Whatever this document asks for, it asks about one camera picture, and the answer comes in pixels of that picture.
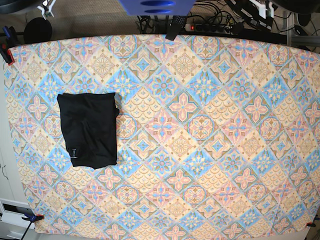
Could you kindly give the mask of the blue clamp bottom left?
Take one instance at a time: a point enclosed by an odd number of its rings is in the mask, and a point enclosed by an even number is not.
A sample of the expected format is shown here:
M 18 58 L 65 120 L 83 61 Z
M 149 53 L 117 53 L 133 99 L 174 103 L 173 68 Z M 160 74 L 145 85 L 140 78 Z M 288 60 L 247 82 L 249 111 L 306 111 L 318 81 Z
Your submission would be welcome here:
M 44 218 L 45 217 L 43 215 L 41 215 L 41 214 L 34 215 L 33 213 L 32 214 L 25 213 L 24 216 L 21 217 L 21 219 L 24 220 L 24 221 L 29 222 L 29 224 L 28 224 L 25 232 L 23 233 L 23 235 L 21 237 L 21 240 L 24 239 L 26 233 L 28 232 L 28 230 L 30 229 L 32 224 L 34 224 L 37 221 L 43 220 Z

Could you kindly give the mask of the blue clamp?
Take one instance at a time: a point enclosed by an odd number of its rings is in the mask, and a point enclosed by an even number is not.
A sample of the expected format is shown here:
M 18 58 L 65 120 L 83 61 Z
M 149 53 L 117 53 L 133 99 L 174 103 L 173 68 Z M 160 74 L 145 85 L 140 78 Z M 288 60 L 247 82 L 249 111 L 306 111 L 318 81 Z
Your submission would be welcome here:
M 3 60 L 11 66 L 15 61 L 12 55 L 12 52 L 10 50 L 10 45 L 12 44 L 12 32 L 11 30 L 7 27 L 4 26 L 3 28 L 3 35 L 6 37 L 6 43 L 1 43 L 0 44 L 0 55 L 2 56 Z
M 34 224 L 37 221 L 43 220 L 44 218 L 45 217 L 43 215 L 41 215 L 41 214 L 34 215 L 33 213 L 32 214 L 25 213 L 24 216 L 21 217 L 21 219 L 24 220 L 24 221 L 29 222 L 29 224 L 28 224 L 25 232 L 23 233 L 23 235 L 21 237 L 21 240 L 24 239 L 26 233 L 28 232 L 28 230 L 30 229 L 32 224 Z

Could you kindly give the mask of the white power strip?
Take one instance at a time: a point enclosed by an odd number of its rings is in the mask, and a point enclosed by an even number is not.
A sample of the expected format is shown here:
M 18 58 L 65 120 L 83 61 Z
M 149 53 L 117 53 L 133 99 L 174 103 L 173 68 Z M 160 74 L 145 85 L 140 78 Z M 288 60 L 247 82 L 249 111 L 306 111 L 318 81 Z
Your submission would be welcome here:
M 186 23 L 184 26 L 186 32 L 195 33 L 218 33 L 230 34 L 231 28 L 229 26 L 217 24 L 200 24 L 200 23 Z

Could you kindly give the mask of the white cabinet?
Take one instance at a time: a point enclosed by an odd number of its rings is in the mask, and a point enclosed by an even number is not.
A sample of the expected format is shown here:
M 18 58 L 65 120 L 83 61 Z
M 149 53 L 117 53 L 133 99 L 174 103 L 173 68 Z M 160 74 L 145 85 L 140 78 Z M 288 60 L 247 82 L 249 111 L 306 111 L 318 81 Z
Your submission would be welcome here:
M 13 208 L 29 209 L 23 186 L 20 180 L 18 166 L 10 133 L 8 113 L 4 90 L 4 70 L 0 66 L 0 201 Z M 29 222 L 22 219 L 23 214 L 5 211 L 2 213 L 5 221 L 0 222 L 0 233 L 7 237 L 10 231 L 24 232 Z

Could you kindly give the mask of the blue clamp top left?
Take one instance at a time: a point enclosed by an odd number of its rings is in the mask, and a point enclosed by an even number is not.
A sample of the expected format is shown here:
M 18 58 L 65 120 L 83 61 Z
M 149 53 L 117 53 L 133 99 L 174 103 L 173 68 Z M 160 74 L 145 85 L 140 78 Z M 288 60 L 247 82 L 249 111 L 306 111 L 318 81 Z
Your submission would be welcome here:
M 11 66 L 15 61 L 12 55 L 12 52 L 10 50 L 10 45 L 12 44 L 12 32 L 11 30 L 7 27 L 4 26 L 3 28 L 3 35 L 6 37 L 6 43 L 1 43 L 0 44 L 0 55 L 2 56 L 3 60 Z

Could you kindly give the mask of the black T-shirt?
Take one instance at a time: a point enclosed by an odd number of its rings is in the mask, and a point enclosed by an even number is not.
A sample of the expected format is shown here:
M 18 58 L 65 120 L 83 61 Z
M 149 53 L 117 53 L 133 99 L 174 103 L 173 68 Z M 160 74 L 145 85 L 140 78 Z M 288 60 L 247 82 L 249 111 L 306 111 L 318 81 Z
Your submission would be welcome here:
M 94 170 L 117 164 L 115 93 L 57 96 L 60 127 L 73 167 Z

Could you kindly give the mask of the patterned tablecloth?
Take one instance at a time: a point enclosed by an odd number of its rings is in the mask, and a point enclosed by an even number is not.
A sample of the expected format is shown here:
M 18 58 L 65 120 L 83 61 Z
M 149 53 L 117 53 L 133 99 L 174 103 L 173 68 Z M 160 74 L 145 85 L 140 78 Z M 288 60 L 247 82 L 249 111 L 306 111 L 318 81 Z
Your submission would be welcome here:
M 114 35 L 11 49 L 4 93 L 43 234 L 239 240 L 320 207 L 320 56 L 253 40 Z M 74 167 L 58 94 L 114 92 L 118 161 Z

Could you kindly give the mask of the blue box overhead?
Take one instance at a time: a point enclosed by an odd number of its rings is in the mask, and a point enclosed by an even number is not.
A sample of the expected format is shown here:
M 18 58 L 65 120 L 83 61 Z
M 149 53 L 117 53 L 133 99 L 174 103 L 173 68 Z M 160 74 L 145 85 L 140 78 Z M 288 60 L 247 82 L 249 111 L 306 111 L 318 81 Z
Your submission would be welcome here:
M 187 16 L 195 0 L 119 0 L 129 16 Z

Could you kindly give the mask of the orange clamp bottom right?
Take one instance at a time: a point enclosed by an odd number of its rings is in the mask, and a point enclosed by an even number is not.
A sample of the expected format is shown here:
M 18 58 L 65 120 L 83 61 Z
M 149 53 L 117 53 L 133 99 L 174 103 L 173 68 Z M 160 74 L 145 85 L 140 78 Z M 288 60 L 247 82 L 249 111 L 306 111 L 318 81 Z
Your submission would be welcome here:
M 316 224 L 314 222 L 309 222 L 309 223 L 306 224 L 306 226 L 314 228 L 316 226 Z

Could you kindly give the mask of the black round stand base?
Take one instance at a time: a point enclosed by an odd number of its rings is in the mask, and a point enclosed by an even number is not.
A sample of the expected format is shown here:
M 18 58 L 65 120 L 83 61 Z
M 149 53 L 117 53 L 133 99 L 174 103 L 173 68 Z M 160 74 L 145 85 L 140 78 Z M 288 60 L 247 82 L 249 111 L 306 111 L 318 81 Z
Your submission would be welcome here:
M 52 25 L 43 17 L 32 19 L 25 27 L 23 40 L 26 44 L 49 42 L 52 38 Z

